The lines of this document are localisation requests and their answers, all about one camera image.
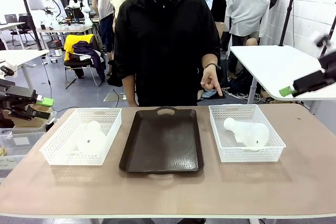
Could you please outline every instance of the black pole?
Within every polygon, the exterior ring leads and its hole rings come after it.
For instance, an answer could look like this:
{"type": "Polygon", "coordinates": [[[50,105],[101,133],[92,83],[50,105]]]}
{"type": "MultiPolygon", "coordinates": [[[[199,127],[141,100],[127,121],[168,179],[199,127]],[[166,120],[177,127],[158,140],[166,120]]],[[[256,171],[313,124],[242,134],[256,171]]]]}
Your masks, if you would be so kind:
{"type": "MultiPolygon", "coordinates": [[[[334,33],[335,26],[336,26],[336,16],[335,16],[334,23],[332,23],[332,26],[331,26],[331,29],[330,29],[330,32],[329,32],[329,39],[331,39],[332,34],[334,33]]],[[[327,50],[327,46],[324,46],[320,58],[324,56],[326,50],[327,50]]]]}
{"type": "Polygon", "coordinates": [[[279,44],[280,47],[282,47],[283,43],[284,43],[284,39],[285,39],[285,35],[286,35],[286,30],[287,30],[287,26],[288,26],[288,21],[289,21],[289,16],[290,16],[290,12],[292,11],[293,1],[294,0],[290,0],[289,1],[289,6],[287,8],[287,15],[286,15],[286,19],[285,19],[285,24],[283,25],[284,29],[282,30],[280,44],[279,44]]]}
{"type": "Polygon", "coordinates": [[[23,2],[25,3],[25,7],[26,7],[26,12],[27,12],[27,16],[28,16],[28,24],[29,24],[30,28],[33,30],[38,50],[42,51],[42,46],[41,46],[40,40],[37,36],[36,27],[35,27],[35,24],[34,24],[34,21],[33,21],[33,17],[31,16],[27,0],[23,0],[23,2]]]}

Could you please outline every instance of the hand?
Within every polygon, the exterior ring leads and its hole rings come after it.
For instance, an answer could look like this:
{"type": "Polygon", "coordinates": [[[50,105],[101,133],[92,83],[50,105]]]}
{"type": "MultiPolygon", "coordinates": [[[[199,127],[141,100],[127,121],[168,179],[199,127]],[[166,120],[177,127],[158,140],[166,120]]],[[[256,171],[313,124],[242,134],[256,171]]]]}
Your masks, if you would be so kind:
{"type": "Polygon", "coordinates": [[[209,65],[207,68],[204,69],[201,85],[205,90],[212,90],[213,88],[215,88],[219,96],[223,96],[216,74],[216,67],[214,65],[209,65]]]}
{"type": "Polygon", "coordinates": [[[128,106],[129,107],[139,107],[139,105],[137,105],[137,103],[134,101],[134,102],[128,102],[128,106]]]}

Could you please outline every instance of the white bottle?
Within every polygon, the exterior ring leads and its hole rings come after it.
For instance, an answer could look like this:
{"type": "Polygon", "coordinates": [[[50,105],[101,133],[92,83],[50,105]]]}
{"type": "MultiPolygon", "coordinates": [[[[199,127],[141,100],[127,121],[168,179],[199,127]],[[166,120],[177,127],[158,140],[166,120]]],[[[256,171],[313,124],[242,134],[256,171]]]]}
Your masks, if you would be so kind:
{"type": "Polygon", "coordinates": [[[88,123],[85,131],[77,140],[77,147],[80,152],[87,155],[99,154],[106,142],[106,136],[102,132],[100,124],[96,121],[88,123]]]}
{"type": "Polygon", "coordinates": [[[224,128],[235,134],[237,143],[243,143],[247,147],[264,147],[269,139],[269,129],[262,123],[238,122],[227,118],[224,128]]]}

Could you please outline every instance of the chair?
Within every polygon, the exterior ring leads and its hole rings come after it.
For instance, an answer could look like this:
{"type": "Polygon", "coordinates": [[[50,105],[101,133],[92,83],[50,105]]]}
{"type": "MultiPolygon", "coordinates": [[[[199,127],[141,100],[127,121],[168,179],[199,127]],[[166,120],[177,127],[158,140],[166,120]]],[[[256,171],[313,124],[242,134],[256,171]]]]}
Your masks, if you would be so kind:
{"type": "MultiPolygon", "coordinates": [[[[104,54],[102,53],[99,44],[97,42],[97,39],[95,36],[92,37],[91,41],[93,44],[93,49],[96,51],[99,51],[101,53],[101,57],[103,58],[104,54]]],[[[84,71],[83,69],[85,68],[89,68],[93,77],[93,81],[95,82],[95,84],[99,87],[103,82],[100,82],[100,84],[97,84],[96,79],[94,78],[92,69],[94,68],[93,63],[91,61],[91,59],[85,60],[85,61],[65,61],[64,62],[64,66],[65,66],[65,81],[66,81],[66,89],[68,89],[68,87],[70,87],[76,80],[77,80],[77,76],[79,79],[82,79],[82,77],[84,76],[84,71]],[[68,78],[67,78],[67,70],[74,70],[75,71],[75,78],[68,82],[68,78]]]]}
{"type": "Polygon", "coordinates": [[[31,31],[32,29],[30,28],[30,25],[29,25],[29,22],[28,22],[28,16],[21,16],[21,17],[19,17],[19,22],[24,22],[24,24],[18,26],[19,34],[17,34],[17,31],[14,31],[14,30],[12,30],[12,32],[10,33],[11,36],[12,36],[12,44],[13,44],[13,46],[14,46],[14,47],[18,47],[18,46],[20,46],[20,45],[15,45],[15,44],[14,44],[14,36],[15,36],[15,35],[22,35],[22,34],[25,35],[25,38],[26,38],[26,42],[24,43],[25,46],[32,46],[32,45],[35,45],[35,44],[36,44],[36,40],[35,40],[35,38],[32,36],[32,34],[30,33],[30,31],[31,31]],[[35,41],[34,44],[30,44],[30,45],[28,45],[28,40],[27,40],[27,36],[26,36],[26,34],[29,34],[29,35],[31,36],[31,38],[35,41]]]}

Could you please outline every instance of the dark brown tray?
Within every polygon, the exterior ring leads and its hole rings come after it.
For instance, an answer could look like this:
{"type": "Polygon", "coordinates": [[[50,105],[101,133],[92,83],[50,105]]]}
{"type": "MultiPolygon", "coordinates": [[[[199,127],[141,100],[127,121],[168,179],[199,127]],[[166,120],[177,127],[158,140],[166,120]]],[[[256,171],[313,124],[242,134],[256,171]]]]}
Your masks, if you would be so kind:
{"type": "Polygon", "coordinates": [[[172,174],[204,167],[195,110],[161,107],[136,112],[119,168],[126,173],[172,174]],[[158,114],[163,109],[175,114],[158,114]]]}

